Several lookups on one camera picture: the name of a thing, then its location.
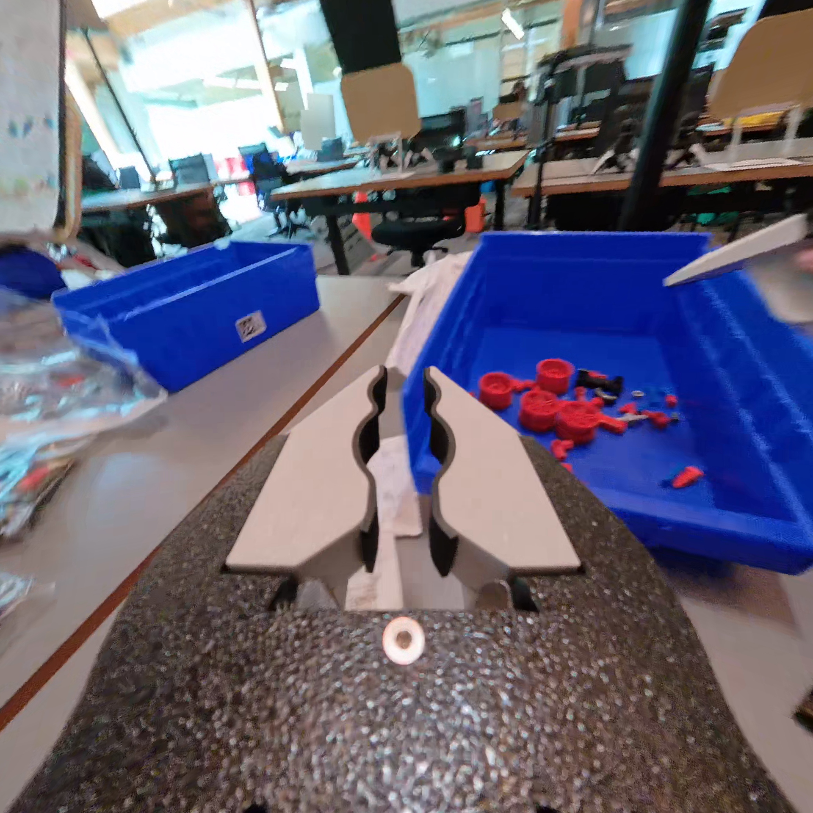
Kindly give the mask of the background office desk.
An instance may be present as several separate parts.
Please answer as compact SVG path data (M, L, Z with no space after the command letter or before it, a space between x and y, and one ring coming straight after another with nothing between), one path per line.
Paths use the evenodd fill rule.
M332 171L310 180L286 185L271 193L274 202L299 202L310 217L322 216L328 227L328 243L337 273L351 274L338 219L356 213L428 217L475 206L481 186L493 182L495 202L492 229L505 226L506 188L524 168L527 149L482 156L482 166L469 168L459 160L451 171L442 172L430 163L402 172L383 173L372 168Z
M82 195L82 215L96 214L107 211L122 211L146 209L156 207L165 202L175 202L185 198L204 196L214 198L220 184L207 183L195 185L180 185L173 188L156 190L116 189L107 191L92 191Z
M619 227L631 172L594 171L595 159L546 163L543 224L560 231L607 232ZM645 215L645 230L664 231L687 216L754 216L811 212L811 158L797 163L745 162L736 168L687 167L665 171Z

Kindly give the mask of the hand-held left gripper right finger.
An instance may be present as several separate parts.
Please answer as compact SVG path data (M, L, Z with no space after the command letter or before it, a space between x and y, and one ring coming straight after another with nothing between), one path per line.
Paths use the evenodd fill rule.
M579 572L581 560L521 436L436 367L423 372L429 551L441 577L510 580Z

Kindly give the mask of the black office chair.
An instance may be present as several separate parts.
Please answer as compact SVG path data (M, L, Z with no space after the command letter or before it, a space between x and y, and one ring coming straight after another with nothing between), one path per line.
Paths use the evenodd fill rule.
M415 137L419 149L428 149L432 153L439 149L462 149L467 131L466 113L464 107L454 107L442 114L422 117L420 131Z
M411 257L412 269L423 268L425 255L431 251L448 252L442 243L461 237L465 232L465 221L457 218L390 219L383 218L372 227L371 241L387 246L390 253L407 252Z
M273 192L293 183L284 163L265 144L239 147L238 150L254 187L259 209L272 215L272 233L291 238L302 227L295 219L300 202L295 199L277 200L272 196Z
M211 183L210 156L202 153L182 158L169 158L172 185L175 188Z

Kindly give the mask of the black toy connector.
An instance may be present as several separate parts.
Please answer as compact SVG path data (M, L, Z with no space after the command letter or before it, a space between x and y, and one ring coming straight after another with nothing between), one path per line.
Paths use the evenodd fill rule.
M596 371L579 368L575 375L574 387L585 388L586 390L601 390L607 395L617 398L624 391L625 381L622 376L609 378Z

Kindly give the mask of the white instruction poster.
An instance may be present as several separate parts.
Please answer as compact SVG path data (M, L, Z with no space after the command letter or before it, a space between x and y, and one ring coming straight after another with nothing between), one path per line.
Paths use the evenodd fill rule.
M78 232L80 116L65 67L66 2L2 1L2 245Z

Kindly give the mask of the blue plastic bin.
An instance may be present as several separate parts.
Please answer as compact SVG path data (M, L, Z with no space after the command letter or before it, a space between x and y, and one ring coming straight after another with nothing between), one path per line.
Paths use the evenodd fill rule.
M75 340L112 340L170 393L320 309L312 249L218 241L52 295Z
M467 392L487 372L534 378L569 361L625 392L669 390L680 422L598 431L575 476L651 549L796 575L812 559L811 335L774 317L745 271L679 287L663 279L706 252L700 232L488 232L402 390L417 490L429 449L423 369ZM694 465L685 489L671 479Z

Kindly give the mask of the beige divider panel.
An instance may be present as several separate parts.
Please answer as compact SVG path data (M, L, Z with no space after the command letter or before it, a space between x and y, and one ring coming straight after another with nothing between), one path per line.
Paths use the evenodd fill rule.
M411 139L421 130L414 75L404 63L344 73L340 90L359 144L394 134Z
M743 36L707 103L711 119L811 108L811 8L759 20Z

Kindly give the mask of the black tripod stand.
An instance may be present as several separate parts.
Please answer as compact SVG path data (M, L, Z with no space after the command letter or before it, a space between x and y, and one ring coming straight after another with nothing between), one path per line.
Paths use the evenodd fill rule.
M545 165L552 161L560 126L560 107L575 101L577 124L585 118L585 96L612 97L625 78L625 61L632 46L572 46L548 55L537 66L536 93L531 102L527 146L534 149L536 175L532 185L527 226L542 223L542 182Z

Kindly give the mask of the red toy wheel hub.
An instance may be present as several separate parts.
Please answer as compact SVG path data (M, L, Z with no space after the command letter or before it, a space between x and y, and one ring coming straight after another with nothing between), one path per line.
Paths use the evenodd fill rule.
M519 425L528 432L553 431L561 406L562 401L556 394L532 388L520 398Z
M574 445L587 445L595 440L603 413L587 401L561 401L555 416L554 432L558 439Z
M564 359L543 359L536 365L535 384L539 390L564 396L571 389L574 366Z
M485 373L478 384L477 399L495 412L502 412L512 405L515 380L502 371Z

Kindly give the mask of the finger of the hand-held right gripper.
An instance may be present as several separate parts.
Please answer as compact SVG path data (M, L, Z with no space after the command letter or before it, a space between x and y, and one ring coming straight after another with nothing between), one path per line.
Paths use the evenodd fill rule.
M709 251L663 279L666 288L711 279L769 256L784 256L811 247L811 217L789 216L773 225Z

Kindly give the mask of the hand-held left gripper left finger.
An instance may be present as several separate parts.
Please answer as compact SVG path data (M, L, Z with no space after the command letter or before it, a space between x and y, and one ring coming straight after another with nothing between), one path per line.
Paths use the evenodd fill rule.
M349 581L373 572L379 548L375 478L388 371L362 373L287 435L237 540L227 572Z

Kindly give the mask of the black metal pole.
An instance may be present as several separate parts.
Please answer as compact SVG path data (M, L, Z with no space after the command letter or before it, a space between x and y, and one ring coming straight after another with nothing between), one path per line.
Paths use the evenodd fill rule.
M653 229L659 182L710 5L710 1L683 1L678 7L664 69L647 107L640 152L619 215L619 231Z

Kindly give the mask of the scattered small toy parts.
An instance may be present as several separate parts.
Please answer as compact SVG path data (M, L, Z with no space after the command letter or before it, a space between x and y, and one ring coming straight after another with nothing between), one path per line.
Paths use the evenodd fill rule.
M597 426L617 436L645 425L663 431L681 420L679 398L669 390L596 388L588 403L598 410Z

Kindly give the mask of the clear plastic bag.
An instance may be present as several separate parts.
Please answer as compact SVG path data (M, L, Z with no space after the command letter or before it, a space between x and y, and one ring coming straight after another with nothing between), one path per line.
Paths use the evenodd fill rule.
M32 575L1 572L1 654L51 604L56 584Z
M2 289L1 538L18 542L76 463L168 392L106 327L68 335L56 308Z

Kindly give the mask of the dark green divider panel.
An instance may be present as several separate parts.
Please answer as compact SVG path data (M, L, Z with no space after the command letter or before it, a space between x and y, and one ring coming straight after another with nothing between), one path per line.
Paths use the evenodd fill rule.
M391 1L320 1L320 9L344 75L401 62Z

